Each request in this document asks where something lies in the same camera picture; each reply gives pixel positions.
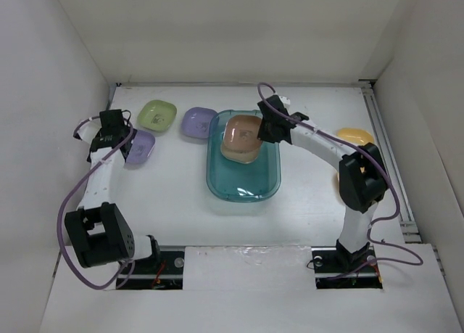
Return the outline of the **brown square plate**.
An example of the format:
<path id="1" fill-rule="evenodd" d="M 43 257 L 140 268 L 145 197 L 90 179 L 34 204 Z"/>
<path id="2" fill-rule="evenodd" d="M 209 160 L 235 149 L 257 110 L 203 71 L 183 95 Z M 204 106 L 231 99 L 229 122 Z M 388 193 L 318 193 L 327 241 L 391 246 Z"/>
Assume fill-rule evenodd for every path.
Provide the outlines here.
<path id="1" fill-rule="evenodd" d="M 225 126 L 223 143 L 233 152 L 251 152 L 259 149 L 262 141 L 258 139 L 261 118 L 254 115 L 235 115 Z"/>

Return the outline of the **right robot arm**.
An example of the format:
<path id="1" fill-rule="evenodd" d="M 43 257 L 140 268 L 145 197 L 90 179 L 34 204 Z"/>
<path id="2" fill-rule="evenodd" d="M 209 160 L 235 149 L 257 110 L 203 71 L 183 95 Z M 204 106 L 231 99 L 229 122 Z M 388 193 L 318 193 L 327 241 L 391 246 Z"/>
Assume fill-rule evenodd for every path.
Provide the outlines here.
<path id="1" fill-rule="evenodd" d="M 339 196 L 345 205 L 344 224 L 336 240 L 335 261 L 342 272 L 356 272 L 367 261 L 368 230 L 387 184 L 378 147 L 350 144 L 316 127 L 309 118 L 288 114 L 278 95 L 257 103 L 262 122 L 257 138 L 303 148 L 337 170 Z"/>

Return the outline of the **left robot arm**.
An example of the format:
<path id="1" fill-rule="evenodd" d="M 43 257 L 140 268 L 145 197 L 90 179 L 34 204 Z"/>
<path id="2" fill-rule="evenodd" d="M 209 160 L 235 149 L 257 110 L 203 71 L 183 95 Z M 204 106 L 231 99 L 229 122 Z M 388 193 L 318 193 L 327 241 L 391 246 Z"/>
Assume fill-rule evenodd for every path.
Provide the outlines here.
<path id="1" fill-rule="evenodd" d="M 115 202 L 120 174 L 137 130 L 122 110 L 105 110 L 100 127 L 86 138 L 90 176 L 76 210 L 64 216 L 64 225 L 79 264 L 84 268 L 134 260 L 145 272 L 161 266 L 161 252 L 152 235 L 136 235 Z"/>

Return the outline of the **cream plate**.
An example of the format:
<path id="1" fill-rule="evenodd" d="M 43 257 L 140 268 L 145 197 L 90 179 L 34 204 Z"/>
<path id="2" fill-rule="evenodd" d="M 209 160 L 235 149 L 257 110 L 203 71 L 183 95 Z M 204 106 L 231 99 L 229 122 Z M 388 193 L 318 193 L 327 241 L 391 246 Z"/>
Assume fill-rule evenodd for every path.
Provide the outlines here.
<path id="1" fill-rule="evenodd" d="M 253 163 L 257 159 L 260 153 L 260 148 L 254 149 L 249 152 L 239 152 L 239 151 L 233 151 L 222 145 L 220 147 L 220 151 L 225 159 L 233 161 L 235 163 L 247 165 L 247 164 Z"/>

